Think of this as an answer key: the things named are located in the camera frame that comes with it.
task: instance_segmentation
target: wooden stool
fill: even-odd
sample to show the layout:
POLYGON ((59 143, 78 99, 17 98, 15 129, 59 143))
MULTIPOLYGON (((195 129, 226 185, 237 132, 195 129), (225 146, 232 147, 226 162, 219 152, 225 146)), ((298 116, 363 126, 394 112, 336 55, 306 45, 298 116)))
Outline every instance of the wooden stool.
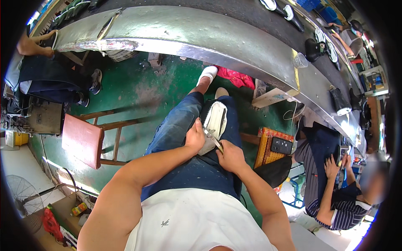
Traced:
POLYGON ((64 119, 62 148, 75 156, 93 169, 98 169, 101 164, 105 165, 125 165, 127 162, 117 161, 119 150, 121 128, 132 124, 137 124, 137 119, 119 121, 107 124, 97 124, 101 116, 115 113, 116 110, 94 112, 81 116, 66 114, 64 119), (94 118, 94 124, 86 120, 94 118), (105 131, 117 128, 115 146, 113 148, 113 160, 101 159, 103 138, 105 131))

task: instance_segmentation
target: person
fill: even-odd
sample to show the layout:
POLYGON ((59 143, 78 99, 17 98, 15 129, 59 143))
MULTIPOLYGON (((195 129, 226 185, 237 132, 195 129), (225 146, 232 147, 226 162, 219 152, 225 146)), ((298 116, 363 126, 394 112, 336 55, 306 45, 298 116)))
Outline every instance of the person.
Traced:
POLYGON ((347 230, 357 225, 384 194, 385 173, 372 177, 370 186, 361 190, 352 170, 350 155, 342 157, 347 186, 337 189, 339 172, 334 152, 340 144, 338 132, 314 122, 304 127, 301 118, 294 163, 303 162, 306 173, 304 204, 306 213, 329 230, 347 230))
POLYGON ((363 25, 356 20, 350 21, 350 26, 342 26, 335 23, 329 23, 328 25, 339 27, 341 33, 331 33, 331 35, 339 40, 347 56, 356 57, 364 46, 361 39, 364 33, 363 25))
POLYGON ((215 98, 227 107, 224 153, 196 155, 205 142, 203 95, 216 74, 215 66, 203 70, 145 155, 102 189, 78 237, 79 251, 295 250, 281 200, 244 160, 235 101, 223 88, 215 98), (241 204, 237 180, 262 214, 262 228, 241 204))
POLYGON ((24 33, 18 41, 4 80, 16 99, 21 92, 56 103, 77 103, 87 107, 89 98, 83 92, 99 93, 102 72, 96 69, 92 76, 83 76, 51 60, 54 50, 38 44, 50 39, 56 32, 52 30, 48 34, 29 38, 27 27, 27 34, 24 33))

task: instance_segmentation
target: striped shirt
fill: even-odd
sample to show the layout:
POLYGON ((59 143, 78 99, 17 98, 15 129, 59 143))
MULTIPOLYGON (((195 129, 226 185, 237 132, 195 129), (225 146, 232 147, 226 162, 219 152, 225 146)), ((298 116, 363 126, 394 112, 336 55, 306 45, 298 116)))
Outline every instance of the striped shirt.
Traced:
POLYGON ((318 210, 320 209, 319 206, 318 199, 315 199, 310 203, 310 205, 308 205, 308 207, 306 207, 306 212, 320 225, 329 230, 347 230, 353 228, 359 224, 371 208, 369 204, 358 200, 335 202, 331 205, 331 210, 334 210, 335 212, 332 216, 331 226, 328 226, 317 220, 318 210))

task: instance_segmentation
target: green floor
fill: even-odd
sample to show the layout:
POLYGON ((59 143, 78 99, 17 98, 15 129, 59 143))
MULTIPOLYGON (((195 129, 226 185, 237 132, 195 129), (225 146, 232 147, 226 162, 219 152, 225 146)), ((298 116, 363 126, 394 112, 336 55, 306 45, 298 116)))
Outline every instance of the green floor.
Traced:
MULTIPOLYGON (((70 114, 80 115, 102 110, 121 108, 117 114, 101 117, 98 124, 147 118, 148 122, 123 127, 121 132, 118 160, 130 161, 141 157, 151 142, 156 127, 163 121, 169 111, 195 86, 204 66, 201 61, 187 59, 183 61, 176 56, 165 55, 163 68, 158 72, 146 61, 148 53, 140 53, 137 57, 120 63, 110 63, 102 69, 103 89, 97 95, 90 96, 87 108, 71 106, 70 114)), ((265 126, 284 133, 291 133, 294 128, 290 120, 283 120, 287 110, 294 109, 295 104, 287 101, 276 103, 256 111, 251 106, 253 91, 249 88, 235 87, 229 80, 216 77, 205 98, 212 99, 218 87, 224 87, 236 100, 240 131, 257 134, 258 128, 265 126)), ((107 152, 103 158, 111 159, 116 130, 105 132, 103 148, 107 152)), ((100 192, 106 183, 120 168, 118 166, 102 165, 94 170, 65 152, 61 137, 43 136, 47 158, 53 163, 72 171, 76 182, 100 192)), ((39 136, 31 139, 34 154, 43 156, 39 136)), ((243 150, 249 165, 254 164, 257 146, 243 142, 243 150)), ((248 193, 243 195, 247 206, 256 221, 261 223, 261 216, 251 203, 248 193)))

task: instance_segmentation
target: red cloth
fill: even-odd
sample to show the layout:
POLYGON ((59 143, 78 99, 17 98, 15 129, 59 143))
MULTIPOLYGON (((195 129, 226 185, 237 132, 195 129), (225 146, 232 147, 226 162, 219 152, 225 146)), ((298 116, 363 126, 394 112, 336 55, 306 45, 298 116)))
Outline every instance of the red cloth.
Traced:
POLYGON ((218 68, 218 76, 229 79, 238 88, 246 86, 252 90, 255 89, 254 83, 250 76, 240 73, 238 71, 226 69, 221 66, 216 65, 216 67, 218 68))

